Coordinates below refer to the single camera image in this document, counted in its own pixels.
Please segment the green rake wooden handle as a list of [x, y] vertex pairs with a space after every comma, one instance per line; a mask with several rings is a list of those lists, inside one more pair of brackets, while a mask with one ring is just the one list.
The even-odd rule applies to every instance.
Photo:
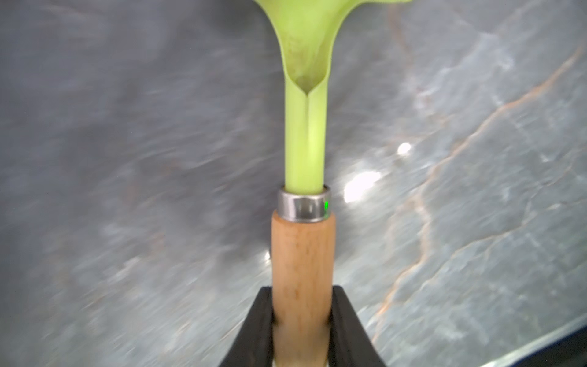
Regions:
[[339, 29], [357, 1], [261, 1], [284, 71], [284, 185], [271, 218], [278, 366], [325, 366], [336, 218], [324, 181], [328, 87]]

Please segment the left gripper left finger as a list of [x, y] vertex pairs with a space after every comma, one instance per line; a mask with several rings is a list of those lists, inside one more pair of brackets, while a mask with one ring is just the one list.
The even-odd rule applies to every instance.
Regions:
[[272, 367], [274, 313], [271, 287], [262, 287], [220, 367]]

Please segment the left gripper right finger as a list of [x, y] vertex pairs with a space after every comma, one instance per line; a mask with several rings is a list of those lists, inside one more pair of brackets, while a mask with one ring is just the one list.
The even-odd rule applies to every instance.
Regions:
[[386, 367], [339, 285], [333, 286], [328, 366]]

